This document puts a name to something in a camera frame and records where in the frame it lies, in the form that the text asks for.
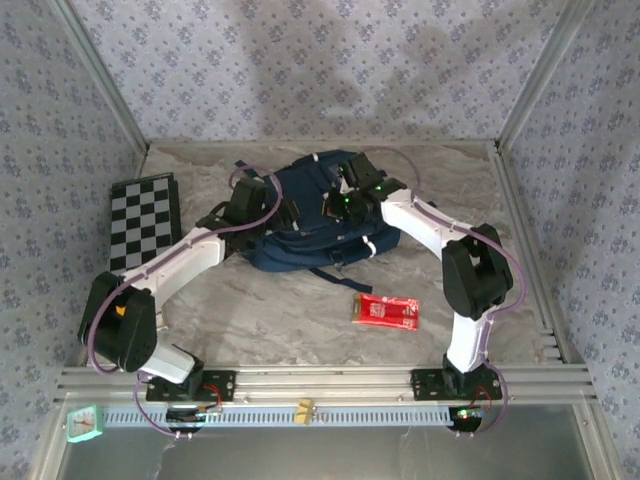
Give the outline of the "navy blue backpack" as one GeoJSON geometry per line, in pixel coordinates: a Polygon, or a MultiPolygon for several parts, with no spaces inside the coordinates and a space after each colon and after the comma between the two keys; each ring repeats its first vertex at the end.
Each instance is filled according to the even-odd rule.
{"type": "Polygon", "coordinates": [[[341,268],[394,249],[401,232],[381,221],[344,221],[322,214],[323,200],[333,207],[333,190],[347,193],[342,165],[362,152],[332,150],[313,153],[295,160],[274,172],[283,199],[296,203],[300,216],[294,228],[266,236],[255,250],[243,252],[256,269],[268,273],[307,270],[336,285],[360,293],[373,288],[347,278],[325,272],[325,267],[341,268]]]}

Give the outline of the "red packet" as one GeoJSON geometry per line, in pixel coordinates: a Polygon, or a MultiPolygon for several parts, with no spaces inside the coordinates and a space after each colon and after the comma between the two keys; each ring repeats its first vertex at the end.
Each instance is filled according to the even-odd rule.
{"type": "Polygon", "coordinates": [[[417,331],[420,323],[420,302],[412,298],[359,293],[353,299],[352,322],[417,331]]]}

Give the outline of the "black grey chessboard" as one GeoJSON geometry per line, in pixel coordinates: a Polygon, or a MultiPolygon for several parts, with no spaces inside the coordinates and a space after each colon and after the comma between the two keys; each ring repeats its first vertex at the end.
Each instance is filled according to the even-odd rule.
{"type": "Polygon", "coordinates": [[[179,186],[172,173],[115,183],[110,199],[110,272],[137,268],[182,239],[179,186]]]}

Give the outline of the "steel sheet panel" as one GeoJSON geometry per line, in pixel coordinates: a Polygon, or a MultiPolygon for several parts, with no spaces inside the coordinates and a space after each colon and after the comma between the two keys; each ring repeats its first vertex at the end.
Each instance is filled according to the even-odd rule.
{"type": "Polygon", "coordinates": [[[442,426],[251,427],[173,441],[109,428],[47,480],[602,480],[569,406],[515,406],[487,433],[442,426]]]}

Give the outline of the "mint green alarm clock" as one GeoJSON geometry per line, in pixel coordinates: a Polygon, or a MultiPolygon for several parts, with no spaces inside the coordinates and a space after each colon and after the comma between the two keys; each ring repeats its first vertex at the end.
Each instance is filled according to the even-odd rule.
{"type": "Polygon", "coordinates": [[[103,409],[98,405],[89,405],[70,410],[65,426],[68,443],[80,443],[99,437],[104,433],[103,409]]]}

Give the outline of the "aluminium side rail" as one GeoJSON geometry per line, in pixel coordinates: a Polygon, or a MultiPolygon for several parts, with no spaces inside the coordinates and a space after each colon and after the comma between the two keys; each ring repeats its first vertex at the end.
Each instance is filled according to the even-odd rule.
{"type": "Polygon", "coordinates": [[[527,221],[526,205],[519,195],[511,165],[494,142],[488,143],[487,151],[510,218],[518,258],[528,285],[527,297],[541,327],[544,358],[554,363],[582,364],[581,355],[566,334],[565,316],[546,280],[535,232],[527,221]]]}

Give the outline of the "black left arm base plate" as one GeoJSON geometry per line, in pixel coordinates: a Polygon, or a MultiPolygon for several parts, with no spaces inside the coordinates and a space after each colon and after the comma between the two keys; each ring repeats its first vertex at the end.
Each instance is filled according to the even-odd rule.
{"type": "Polygon", "coordinates": [[[148,402],[229,402],[234,398],[236,372],[233,370],[200,370],[182,383],[154,377],[147,383],[148,402]]]}

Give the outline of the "aluminium front rail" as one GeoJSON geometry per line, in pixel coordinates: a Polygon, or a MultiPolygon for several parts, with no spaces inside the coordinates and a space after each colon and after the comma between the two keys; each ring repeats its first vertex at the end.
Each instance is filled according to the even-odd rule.
{"type": "MultiPolygon", "coordinates": [[[[309,398],[318,406],[393,406],[414,402],[410,366],[247,366],[239,367],[233,407],[294,406],[309,398]]],[[[580,364],[501,366],[503,391],[511,405],[595,403],[590,374],[580,364]]],[[[53,401],[132,402],[136,376],[102,376],[88,368],[63,370],[53,401]]]]}

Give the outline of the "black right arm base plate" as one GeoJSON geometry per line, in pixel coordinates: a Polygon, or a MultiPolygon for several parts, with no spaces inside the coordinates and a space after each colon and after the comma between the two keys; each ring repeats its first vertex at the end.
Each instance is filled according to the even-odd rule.
{"type": "Polygon", "coordinates": [[[416,401],[501,400],[503,398],[498,375],[485,367],[465,374],[463,379],[444,369],[414,369],[410,374],[410,384],[416,401]]]}

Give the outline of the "aluminium corner post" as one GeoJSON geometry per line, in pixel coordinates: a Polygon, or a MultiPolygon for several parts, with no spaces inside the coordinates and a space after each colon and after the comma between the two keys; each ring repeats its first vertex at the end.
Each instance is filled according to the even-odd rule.
{"type": "Polygon", "coordinates": [[[564,8],[551,29],[538,59],[534,62],[513,108],[496,138],[496,149],[501,155],[512,148],[594,3],[595,0],[566,0],[564,8]]]}
{"type": "Polygon", "coordinates": [[[46,0],[46,2],[65,30],[125,136],[136,151],[145,156],[148,151],[148,143],[71,1],[46,0]]]}

